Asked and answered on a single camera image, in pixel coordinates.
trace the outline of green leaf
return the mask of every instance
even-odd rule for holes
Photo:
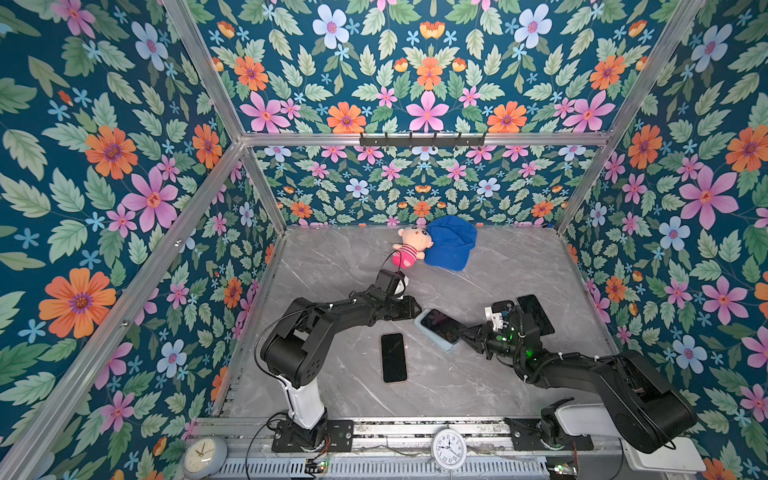
[[[8,149],[11,158],[21,168],[28,168],[38,180],[43,179],[45,165],[48,164],[39,140],[32,134],[21,130],[8,129],[2,136],[2,145]]]

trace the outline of blue cap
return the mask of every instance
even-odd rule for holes
[[[475,226],[467,220],[447,215],[427,225],[427,231],[435,244],[424,251],[424,262],[449,270],[463,270],[469,260],[469,251],[475,248],[478,236]]]

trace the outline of marble floor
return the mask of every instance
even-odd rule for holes
[[[332,302],[364,290],[398,239],[396,230],[387,228],[289,230],[257,329],[283,315],[296,297]],[[497,300],[534,293],[556,330],[544,338],[548,349],[611,354],[606,329],[553,229],[480,228],[464,271],[419,262],[406,274],[407,293],[422,308],[438,308],[466,325],[483,322],[483,308]],[[382,380],[379,337],[393,332],[402,332],[406,340],[408,380],[388,385]],[[251,351],[225,415],[266,417],[286,409],[278,382],[253,362]],[[339,333],[317,378],[330,418],[537,415],[567,396],[599,401],[586,392],[525,385],[509,368],[463,342],[445,353],[411,321],[379,321]]]

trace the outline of white clock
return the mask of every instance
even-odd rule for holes
[[[432,456],[440,468],[457,470],[467,459],[467,444],[454,429],[441,430],[432,440]]]
[[[206,437],[187,447],[181,467],[190,480],[200,480],[219,471],[227,460],[227,444],[221,437]]]

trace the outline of clock face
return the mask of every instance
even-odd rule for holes
[[[456,431],[442,430],[435,435],[435,440],[432,443],[432,454],[438,465],[453,470],[461,467],[466,460],[466,444]]]
[[[184,467],[190,473],[199,472],[206,468],[216,455],[216,444],[213,439],[201,439],[195,442],[184,457]]]

